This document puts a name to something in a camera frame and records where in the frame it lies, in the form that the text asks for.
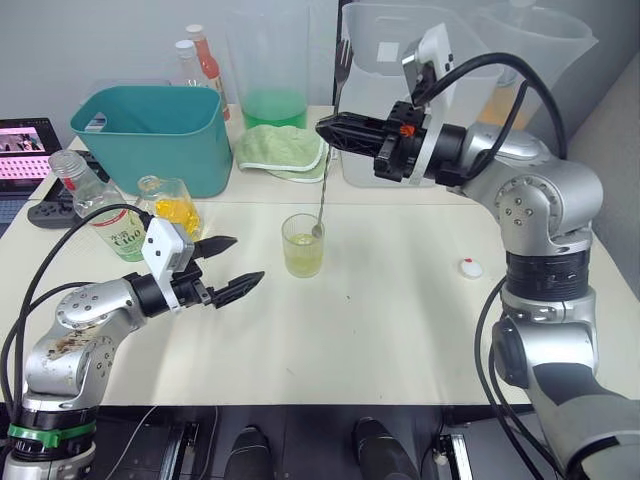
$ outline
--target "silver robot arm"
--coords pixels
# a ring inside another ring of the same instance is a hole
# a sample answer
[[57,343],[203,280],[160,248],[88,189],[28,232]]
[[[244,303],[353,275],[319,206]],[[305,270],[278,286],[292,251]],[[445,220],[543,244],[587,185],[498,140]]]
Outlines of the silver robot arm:
[[238,277],[214,290],[201,281],[197,258],[217,255],[232,237],[196,242],[184,229],[153,219],[143,253],[152,273],[74,290],[58,304],[51,329],[25,366],[27,391],[10,426],[13,450],[4,480],[76,480],[89,475],[98,407],[120,344],[149,318],[196,304],[220,308],[246,295],[264,272]]
[[424,177],[487,208],[507,251],[504,314],[493,328],[498,373],[526,391],[568,478],[637,480],[640,408],[595,380],[588,263],[591,220],[602,203],[598,177],[515,131],[481,173],[470,175],[499,128],[444,124],[436,145],[425,146],[424,126],[432,123],[423,109],[397,102],[386,120],[340,113],[316,131],[335,148],[374,157],[376,176],[393,181],[410,178],[428,150]]

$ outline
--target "rust stain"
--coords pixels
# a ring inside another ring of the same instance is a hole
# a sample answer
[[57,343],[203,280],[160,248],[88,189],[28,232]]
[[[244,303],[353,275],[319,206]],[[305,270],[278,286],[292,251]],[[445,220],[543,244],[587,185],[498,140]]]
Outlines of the rust stain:
[[94,329],[95,326],[89,327],[86,330],[74,330],[73,332],[66,334],[64,337],[59,338],[53,343],[51,348],[49,348],[47,358],[49,360],[57,360],[68,353],[81,350],[89,342],[94,340]]

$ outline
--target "white bottle cap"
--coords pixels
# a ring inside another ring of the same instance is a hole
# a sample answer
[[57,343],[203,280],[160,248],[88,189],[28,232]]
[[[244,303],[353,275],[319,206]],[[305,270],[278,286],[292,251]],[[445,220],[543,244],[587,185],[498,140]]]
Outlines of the white bottle cap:
[[191,40],[180,40],[176,42],[176,50],[181,58],[191,58],[196,56],[196,46]]
[[195,33],[202,33],[202,25],[198,25],[196,23],[194,23],[193,25],[187,25],[187,33],[191,33],[191,34],[195,34]]
[[465,258],[460,261],[460,273],[466,278],[475,280],[482,276],[482,267],[473,258]]

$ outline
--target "person's foot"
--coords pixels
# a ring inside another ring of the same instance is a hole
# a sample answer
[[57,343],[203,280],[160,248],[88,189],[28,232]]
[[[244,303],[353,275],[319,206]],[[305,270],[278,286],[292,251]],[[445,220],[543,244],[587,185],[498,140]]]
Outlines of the person's foot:
[[407,452],[379,421],[361,418],[352,438],[364,480],[420,480]]
[[236,438],[224,470],[224,480],[273,480],[269,440],[258,427],[245,427]]

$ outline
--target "green liquid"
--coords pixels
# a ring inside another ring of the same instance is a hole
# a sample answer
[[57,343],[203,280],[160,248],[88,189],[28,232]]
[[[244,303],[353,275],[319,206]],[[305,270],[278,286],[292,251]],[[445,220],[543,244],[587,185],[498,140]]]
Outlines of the green liquid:
[[284,260],[291,275],[313,277],[322,266],[322,240],[308,233],[298,233],[285,242]]
[[123,259],[125,262],[140,262],[142,260],[144,260],[144,257],[142,256],[142,253],[138,252],[138,253],[130,253],[130,254],[125,254],[125,255],[120,255],[120,258]]
[[307,128],[307,102],[293,90],[254,90],[242,103],[242,113],[247,129],[257,125]]

